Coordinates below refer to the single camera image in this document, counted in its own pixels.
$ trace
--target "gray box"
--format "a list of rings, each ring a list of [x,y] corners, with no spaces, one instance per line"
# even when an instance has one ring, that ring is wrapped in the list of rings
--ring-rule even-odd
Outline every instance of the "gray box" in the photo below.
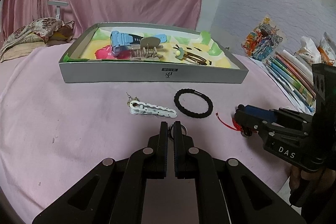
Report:
[[[143,62],[111,60],[92,60],[85,62],[64,62],[64,57],[78,59],[98,28],[113,27],[116,30],[127,28],[148,28],[156,30],[176,31],[185,34],[200,34],[200,32],[164,25],[147,23],[108,22],[97,23],[88,28],[63,54],[59,67],[66,83],[91,82],[204,82],[233,83],[243,82],[248,69],[230,52],[217,43],[230,62],[238,67],[218,68],[192,64],[167,62]]]

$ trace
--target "human hand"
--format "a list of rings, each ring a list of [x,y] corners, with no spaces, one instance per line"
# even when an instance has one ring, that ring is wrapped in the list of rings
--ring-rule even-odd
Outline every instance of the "human hand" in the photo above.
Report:
[[[310,174],[292,165],[291,175],[289,178],[289,188],[291,190],[298,189],[300,186],[301,178],[304,180],[309,180],[309,181],[319,180],[323,170],[324,169],[322,168],[318,170],[316,173]],[[334,184],[335,179],[336,179],[336,171],[327,168],[324,171],[324,174],[322,175],[322,178],[314,193],[323,193],[327,191]]]

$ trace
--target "red cord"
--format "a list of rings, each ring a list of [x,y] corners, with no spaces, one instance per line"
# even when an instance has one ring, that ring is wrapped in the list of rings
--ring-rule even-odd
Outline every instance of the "red cord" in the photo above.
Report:
[[[229,126],[228,124],[224,123],[224,122],[220,119],[220,117],[219,117],[219,115],[218,115],[218,112],[216,113],[216,116],[217,116],[218,120],[220,120],[220,122],[221,122],[223,125],[225,125],[226,127],[230,128],[230,129],[232,129],[232,130],[236,130],[236,131],[241,131],[241,130],[242,130],[242,127],[241,127],[239,124],[237,124],[237,122],[235,121],[235,119],[232,118],[232,123],[233,123],[233,125],[234,125],[234,127],[235,127],[235,128],[233,128],[233,127]]]

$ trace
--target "silver screw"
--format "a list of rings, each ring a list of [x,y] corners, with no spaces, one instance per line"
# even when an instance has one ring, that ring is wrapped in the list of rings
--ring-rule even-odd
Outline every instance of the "silver screw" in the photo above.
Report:
[[[238,165],[238,161],[236,159],[229,159],[227,163],[231,166],[237,166]]]
[[[153,153],[153,149],[150,147],[146,147],[142,150],[142,152],[146,155],[152,154]]]
[[[197,154],[199,152],[197,147],[191,147],[188,151],[190,154]]]
[[[106,158],[106,159],[103,160],[103,164],[104,164],[105,166],[109,166],[109,165],[111,165],[112,163],[113,163],[113,159],[111,159],[111,158]]]

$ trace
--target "triangular cutout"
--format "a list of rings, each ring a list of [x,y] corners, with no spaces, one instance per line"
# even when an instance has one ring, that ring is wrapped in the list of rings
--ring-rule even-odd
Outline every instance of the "triangular cutout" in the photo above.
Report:
[[[245,186],[254,210],[259,211],[272,204],[272,200],[247,176],[242,176],[241,180]]]
[[[93,192],[96,189],[98,181],[100,179],[99,175],[95,175],[87,184],[85,184],[76,194],[74,194],[69,200],[68,204],[76,207],[79,210],[85,211]]]

